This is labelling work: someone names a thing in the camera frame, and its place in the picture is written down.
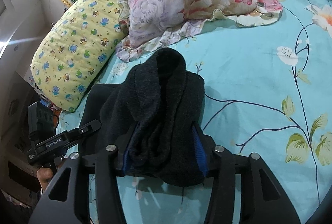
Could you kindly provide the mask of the person's left hand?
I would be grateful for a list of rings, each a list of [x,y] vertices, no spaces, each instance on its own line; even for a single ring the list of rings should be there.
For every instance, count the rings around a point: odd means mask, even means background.
[[[53,172],[50,168],[40,168],[36,173],[37,179],[40,183],[42,191],[48,187],[50,180],[53,177]]]

